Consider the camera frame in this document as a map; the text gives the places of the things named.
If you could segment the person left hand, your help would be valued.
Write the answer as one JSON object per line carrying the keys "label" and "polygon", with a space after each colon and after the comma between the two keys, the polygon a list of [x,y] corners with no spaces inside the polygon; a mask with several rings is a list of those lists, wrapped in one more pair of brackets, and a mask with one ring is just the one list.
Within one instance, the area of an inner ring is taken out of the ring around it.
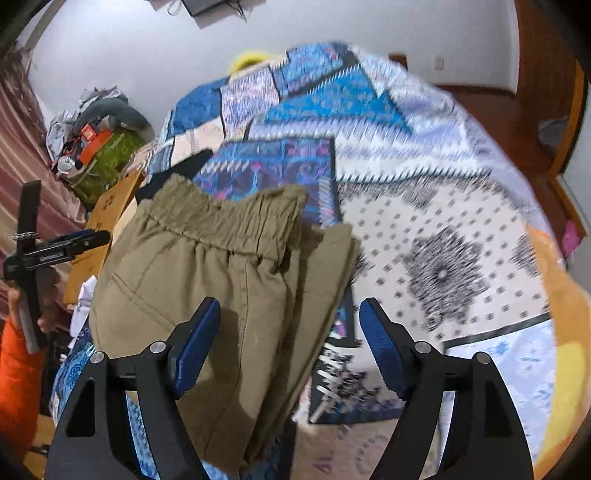
{"label": "person left hand", "polygon": [[[61,282],[60,274],[53,268],[42,271],[45,275],[46,285],[44,289],[37,288],[37,294],[34,298],[38,301],[40,316],[37,320],[39,329],[48,334],[54,331],[58,324],[60,307],[57,304],[59,293],[59,284]],[[22,332],[22,321],[19,312],[18,302],[21,297],[21,289],[14,281],[8,282],[8,306],[10,324],[17,332]]]}

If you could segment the orange sleeve forearm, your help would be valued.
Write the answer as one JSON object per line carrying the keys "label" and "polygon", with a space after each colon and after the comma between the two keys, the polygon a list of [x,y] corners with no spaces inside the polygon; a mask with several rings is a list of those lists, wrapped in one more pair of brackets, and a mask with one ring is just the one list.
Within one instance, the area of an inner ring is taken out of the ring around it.
{"label": "orange sleeve forearm", "polygon": [[45,351],[27,351],[26,340],[9,318],[1,337],[1,440],[22,460],[35,437]]}

